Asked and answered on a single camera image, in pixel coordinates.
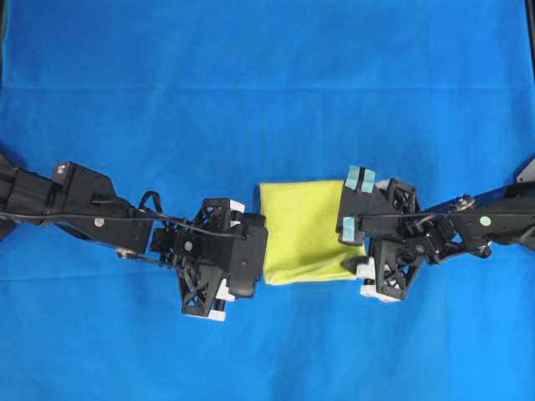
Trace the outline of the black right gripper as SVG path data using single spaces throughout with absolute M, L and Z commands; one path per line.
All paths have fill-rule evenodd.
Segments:
M 423 211 L 418 203 L 416 188 L 403 181 L 404 190 L 411 194 L 411 212 L 398 216 L 399 226 L 394 236 L 379 236 L 369 240 L 367 256 L 354 256 L 342 262 L 342 268 L 355 272 L 361 279 L 360 294 L 382 302 L 405 299 L 410 284 L 423 262 L 439 264 L 462 253 L 462 243 L 446 213 L 462 210 L 462 198 L 447 201 Z

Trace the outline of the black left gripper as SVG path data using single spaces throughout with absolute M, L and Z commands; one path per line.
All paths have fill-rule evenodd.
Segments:
M 181 311 L 193 317 L 223 322 L 225 306 L 235 297 L 227 274 L 218 265 L 212 245 L 227 238 L 227 230 L 241 223 L 245 205 L 229 198 L 206 198 L 193 220 L 166 222 L 153 232 L 150 250 L 160 262 L 176 270 Z

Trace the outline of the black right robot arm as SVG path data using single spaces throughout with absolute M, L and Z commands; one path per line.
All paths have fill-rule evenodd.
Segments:
M 492 243 L 534 248 L 534 163 L 510 185 L 428 209 L 420 208 L 413 185 L 377 181 L 372 170 L 350 166 L 336 231 L 344 245 L 369 246 L 366 255 L 341 263 L 362 280 L 361 295 L 401 301 L 423 262 L 436 265 L 463 254 L 486 259 Z

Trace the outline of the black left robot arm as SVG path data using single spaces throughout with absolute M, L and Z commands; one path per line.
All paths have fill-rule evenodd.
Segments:
M 82 165 L 58 163 L 46 178 L 3 155 L 1 236 L 21 224 L 57 226 L 121 259 L 172 269 L 182 312 L 219 321 L 227 302 L 253 296 L 267 234 L 262 216 L 229 198 L 206 198 L 193 219 L 177 218 L 153 190 L 133 205 L 108 176 Z

